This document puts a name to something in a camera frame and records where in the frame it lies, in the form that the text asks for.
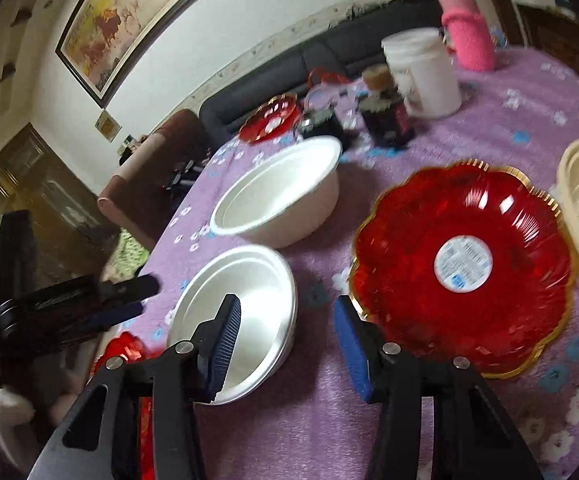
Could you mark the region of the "white paper bowl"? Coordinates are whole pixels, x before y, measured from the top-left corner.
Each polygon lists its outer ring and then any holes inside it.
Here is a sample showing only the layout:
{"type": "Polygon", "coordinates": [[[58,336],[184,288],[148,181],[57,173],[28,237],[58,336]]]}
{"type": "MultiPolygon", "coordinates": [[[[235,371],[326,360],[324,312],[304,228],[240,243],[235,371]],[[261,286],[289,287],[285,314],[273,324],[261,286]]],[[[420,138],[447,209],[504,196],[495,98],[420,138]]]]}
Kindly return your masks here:
{"type": "Polygon", "coordinates": [[[317,136],[276,153],[239,178],[220,198],[211,231],[251,244],[284,248],[314,233],[339,197],[341,142],[317,136]]]}

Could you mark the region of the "large red glass plate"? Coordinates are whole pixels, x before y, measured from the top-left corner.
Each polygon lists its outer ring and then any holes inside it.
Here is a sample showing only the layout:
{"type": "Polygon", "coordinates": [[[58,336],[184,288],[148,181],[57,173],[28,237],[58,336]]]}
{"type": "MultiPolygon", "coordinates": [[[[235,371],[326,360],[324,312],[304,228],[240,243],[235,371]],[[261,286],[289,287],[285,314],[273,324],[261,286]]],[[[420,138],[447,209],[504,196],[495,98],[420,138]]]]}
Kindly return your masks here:
{"type": "Polygon", "coordinates": [[[577,263],[561,207],[521,170],[419,169],[378,196],[352,244],[349,294],[416,356],[524,373],[563,332],[577,263]]]}

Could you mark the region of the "green floral blanket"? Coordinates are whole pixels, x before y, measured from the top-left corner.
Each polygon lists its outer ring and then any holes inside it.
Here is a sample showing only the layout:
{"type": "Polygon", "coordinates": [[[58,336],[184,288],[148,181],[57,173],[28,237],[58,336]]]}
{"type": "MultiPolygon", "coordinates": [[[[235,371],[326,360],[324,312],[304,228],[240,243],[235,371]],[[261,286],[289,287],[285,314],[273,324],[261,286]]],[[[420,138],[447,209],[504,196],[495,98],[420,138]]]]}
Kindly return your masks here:
{"type": "Polygon", "coordinates": [[[129,280],[143,268],[148,257],[148,250],[127,230],[121,229],[118,243],[100,274],[100,280],[114,283],[129,280]]]}

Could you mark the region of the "wooden glass cabinet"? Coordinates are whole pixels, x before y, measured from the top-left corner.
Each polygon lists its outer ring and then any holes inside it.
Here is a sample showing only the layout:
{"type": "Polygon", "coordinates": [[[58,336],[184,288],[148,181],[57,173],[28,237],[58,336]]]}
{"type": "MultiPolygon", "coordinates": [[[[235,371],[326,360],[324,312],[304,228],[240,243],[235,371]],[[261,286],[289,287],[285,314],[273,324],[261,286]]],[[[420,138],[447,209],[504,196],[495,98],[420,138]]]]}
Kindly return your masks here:
{"type": "Polygon", "coordinates": [[[119,228],[32,125],[0,151],[0,220],[14,210],[31,212],[39,285],[102,274],[119,228]]]}

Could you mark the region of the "small red glass dish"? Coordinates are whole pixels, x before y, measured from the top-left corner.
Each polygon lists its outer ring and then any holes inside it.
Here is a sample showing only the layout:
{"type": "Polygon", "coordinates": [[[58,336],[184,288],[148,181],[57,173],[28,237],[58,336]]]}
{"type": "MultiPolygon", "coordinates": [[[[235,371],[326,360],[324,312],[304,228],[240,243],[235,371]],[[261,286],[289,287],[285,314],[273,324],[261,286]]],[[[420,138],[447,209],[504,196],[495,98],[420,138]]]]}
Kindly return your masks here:
{"type": "Polygon", "coordinates": [[[296,125],[302,112],[295,94],[274,96],[245,120],[238,138],[247,144],[257,144],[283,136],[296,125]]]}

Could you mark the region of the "small black jar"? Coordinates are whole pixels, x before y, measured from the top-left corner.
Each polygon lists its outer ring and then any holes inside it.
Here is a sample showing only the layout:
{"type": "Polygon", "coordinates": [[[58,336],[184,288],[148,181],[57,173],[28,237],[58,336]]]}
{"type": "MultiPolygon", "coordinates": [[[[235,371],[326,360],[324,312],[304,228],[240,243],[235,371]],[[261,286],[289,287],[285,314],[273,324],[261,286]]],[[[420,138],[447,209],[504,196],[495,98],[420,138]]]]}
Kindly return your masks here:
{"type": "Polygon", "coordinates": [[[350,148],[351,144],[351,140],[332,105],[321,108],[321,110],[314,110],[313,108],[305,110],[297,122],[296,133],[303,140],[316,136],[332,136],[341,143],[344,152],[350,148]]]}

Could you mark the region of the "framed horse painting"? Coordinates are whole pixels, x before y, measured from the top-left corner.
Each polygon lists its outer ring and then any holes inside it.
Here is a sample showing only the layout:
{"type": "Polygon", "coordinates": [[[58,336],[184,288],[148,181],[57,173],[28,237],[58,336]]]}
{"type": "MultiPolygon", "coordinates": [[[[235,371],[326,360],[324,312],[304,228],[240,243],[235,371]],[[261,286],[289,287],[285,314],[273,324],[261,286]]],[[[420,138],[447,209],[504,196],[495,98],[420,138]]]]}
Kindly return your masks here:
{"type": "Polygon", "coordinates": [[[56,54],[99,107],[192,0],[79,0],[56,54]]]}

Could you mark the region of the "dark jar with cork lid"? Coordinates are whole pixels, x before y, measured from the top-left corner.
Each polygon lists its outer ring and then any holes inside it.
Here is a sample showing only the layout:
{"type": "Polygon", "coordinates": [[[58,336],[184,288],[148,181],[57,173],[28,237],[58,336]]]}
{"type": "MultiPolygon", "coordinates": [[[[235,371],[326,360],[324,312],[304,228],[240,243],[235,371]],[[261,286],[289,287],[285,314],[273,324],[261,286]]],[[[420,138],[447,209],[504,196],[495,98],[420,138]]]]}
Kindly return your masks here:
{"type": "Polygon", "coordinates": [[[367,67],[361,75],[367,94],[357,110],[378,148],[404,148],[415,136],[404,99],[386,64],[367,67]]]}

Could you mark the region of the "black leather sofa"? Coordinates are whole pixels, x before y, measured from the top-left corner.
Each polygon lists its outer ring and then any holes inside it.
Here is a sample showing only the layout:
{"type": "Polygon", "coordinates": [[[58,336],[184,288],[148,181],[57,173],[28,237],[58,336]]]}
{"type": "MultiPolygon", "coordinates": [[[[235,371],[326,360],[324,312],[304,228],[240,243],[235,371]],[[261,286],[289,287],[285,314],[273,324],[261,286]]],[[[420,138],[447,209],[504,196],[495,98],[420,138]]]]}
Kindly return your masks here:
{"type": "Polygon", "coordinates": [[[312,70],[358,78],[367,67],[382,63],[382,40],[397,32],[441,26],[438,0],[391,0],[355,6],[344,21],[239,77],[201,104],[199,118],[212,148],[237,136],[242,124],[273,96],[292,93],[302,98],[312,70]]]}

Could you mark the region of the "white plastic jar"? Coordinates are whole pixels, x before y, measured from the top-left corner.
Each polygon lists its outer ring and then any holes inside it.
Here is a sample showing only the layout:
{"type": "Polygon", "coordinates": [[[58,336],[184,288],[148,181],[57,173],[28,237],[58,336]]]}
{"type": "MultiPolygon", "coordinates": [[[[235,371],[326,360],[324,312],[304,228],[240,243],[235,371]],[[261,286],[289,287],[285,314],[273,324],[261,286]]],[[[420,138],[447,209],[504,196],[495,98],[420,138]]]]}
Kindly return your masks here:
{"type": "Polygon", "coordinates": [[[460,109],[459,83],[438,28],[397,32],[382,40],[382,48],[411,116],[437,119],[460,109]]]}

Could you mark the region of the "pink thermos with knit sleeve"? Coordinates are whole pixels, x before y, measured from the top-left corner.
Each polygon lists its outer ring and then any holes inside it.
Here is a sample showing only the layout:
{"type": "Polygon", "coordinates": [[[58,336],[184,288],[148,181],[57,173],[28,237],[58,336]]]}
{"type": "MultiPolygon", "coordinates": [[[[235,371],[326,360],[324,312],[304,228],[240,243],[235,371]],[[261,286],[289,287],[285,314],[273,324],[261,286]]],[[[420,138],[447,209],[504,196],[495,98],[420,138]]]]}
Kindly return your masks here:
{"type": "Polygon", "coordinates": [[[438,0],[441,23],[449,34],[457,61],[473,72],[495,70],[495,45],[476,0],[438,0]]]}

